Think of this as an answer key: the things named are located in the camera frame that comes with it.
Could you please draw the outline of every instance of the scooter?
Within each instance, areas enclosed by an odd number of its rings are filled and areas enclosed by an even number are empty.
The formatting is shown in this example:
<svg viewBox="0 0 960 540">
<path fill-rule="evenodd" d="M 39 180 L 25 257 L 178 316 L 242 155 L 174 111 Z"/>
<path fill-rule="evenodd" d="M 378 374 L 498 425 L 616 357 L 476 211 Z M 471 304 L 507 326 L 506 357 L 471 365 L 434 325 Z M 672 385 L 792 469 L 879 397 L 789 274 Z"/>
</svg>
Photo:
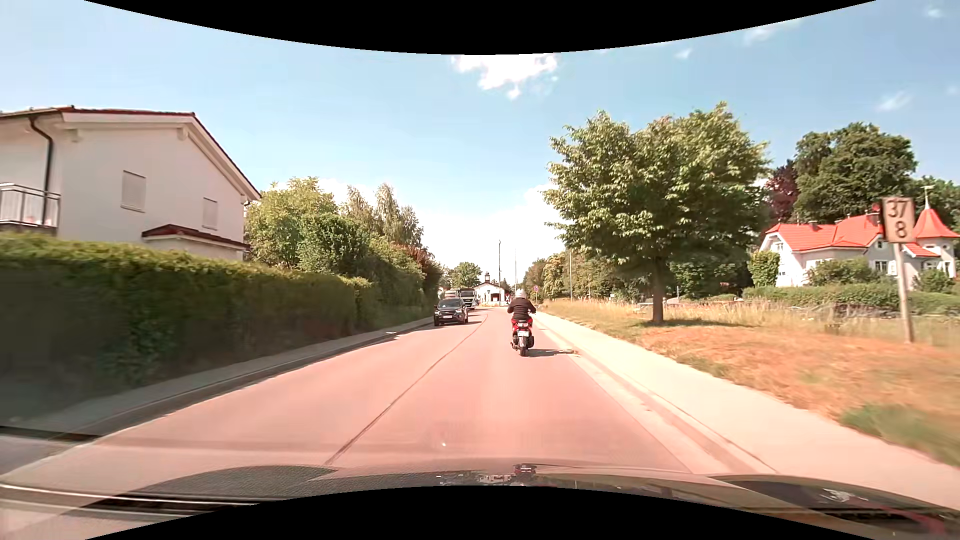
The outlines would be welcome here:
<svg viewBox="0 0 960 540">
<path fill-rule="evenodd" d="M 533 329 L 533 319 L 514 321 L 514 338 L 511 341 L 511 346 L 515 351 L 520 351 L 521 356 L 527 356 L 527 351 L 534 346 Z"/>
</svg>

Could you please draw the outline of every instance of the white house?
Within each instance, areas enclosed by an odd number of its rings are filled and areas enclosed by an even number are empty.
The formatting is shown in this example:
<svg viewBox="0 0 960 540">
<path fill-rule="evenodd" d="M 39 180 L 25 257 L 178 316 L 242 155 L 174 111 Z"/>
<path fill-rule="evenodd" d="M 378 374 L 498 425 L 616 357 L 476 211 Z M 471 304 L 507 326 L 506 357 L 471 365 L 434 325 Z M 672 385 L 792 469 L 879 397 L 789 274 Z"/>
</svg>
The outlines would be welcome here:
<svg viewBox="0 0 960 540">
<path fill-rule="evenodd" d="M 473 287 L 480 302 L 505 302 L 507 292 L 499 284 L 490 281 L 490 272 L 484 274 L 484 281 Z"/>
<path fill-rule="evenodd" d="M 956 278 L 953 243 L 960 234 L 944 225 L 929 204 L 914 227 L 917 241 L 901 244 L 907 286 L 913 277 L 927 268 L 939 268 Z M 876 212 L 838 220 L 830 225 L 779 223 L 766 231 L 761 251 L 780 253 L 777 286 L 806 283 L 806 271 L 822 260 L 865 257 L 877 271 L 897 275 L 894 247 L 883 240 L 883 226 Z"/>
<path fill-rule="evenodd" d="M 259 199 L 193 112 L 0 112 L 0 230 L 242 259 Z"/>
</svg>

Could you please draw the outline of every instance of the black jacket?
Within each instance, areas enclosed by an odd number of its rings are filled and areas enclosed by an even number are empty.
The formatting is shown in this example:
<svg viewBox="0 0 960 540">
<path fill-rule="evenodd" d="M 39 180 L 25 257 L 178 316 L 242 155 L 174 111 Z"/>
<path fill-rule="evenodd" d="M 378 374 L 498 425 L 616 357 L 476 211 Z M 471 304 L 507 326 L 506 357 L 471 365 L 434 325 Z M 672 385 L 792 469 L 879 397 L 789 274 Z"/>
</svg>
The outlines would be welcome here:
<svg viewBox="0 0 960 540">
<path fill-rule="evenodd" d="M 519 321 L 530 318 L 530 313 L 536 313 L 537 307 L 526 298 L 514 298 L 510 301 L 510 305 L 507 306 L 507 312 L 512 313 L 514 319 Z"/>
</svg>

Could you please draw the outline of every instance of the tree trunk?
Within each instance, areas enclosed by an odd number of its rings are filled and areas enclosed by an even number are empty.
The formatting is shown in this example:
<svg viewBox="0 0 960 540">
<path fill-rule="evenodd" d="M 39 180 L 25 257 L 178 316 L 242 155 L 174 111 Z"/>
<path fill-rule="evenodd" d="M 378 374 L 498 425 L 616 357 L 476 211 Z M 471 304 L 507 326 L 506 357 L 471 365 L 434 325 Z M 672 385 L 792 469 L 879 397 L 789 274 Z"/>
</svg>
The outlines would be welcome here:
<svg viewBox="0 0 960 540">
<path fill-rule="evenodd" d="M 654 324 L 663 322 L 663 270 L 660 259 L 654 259 L 654 269 L 650 275 L 650 284 L 654 293 L 654 317 L 652 319 Z"/>
</svg>

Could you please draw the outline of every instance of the balcony railing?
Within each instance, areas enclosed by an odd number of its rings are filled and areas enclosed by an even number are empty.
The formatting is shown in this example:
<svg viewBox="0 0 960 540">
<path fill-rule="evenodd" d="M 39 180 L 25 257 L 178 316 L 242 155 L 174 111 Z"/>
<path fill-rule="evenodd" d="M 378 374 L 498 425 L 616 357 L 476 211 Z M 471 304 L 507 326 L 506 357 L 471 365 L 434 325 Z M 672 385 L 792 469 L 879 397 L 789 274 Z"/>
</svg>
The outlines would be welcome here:
<svg viewBox="0 0 960 540">
<path fill-rule="evenodd" d="M 59 193 L 20 184 L 0 184 L 0 226 L 49 230 L 59 223 Z"/>
</svg>

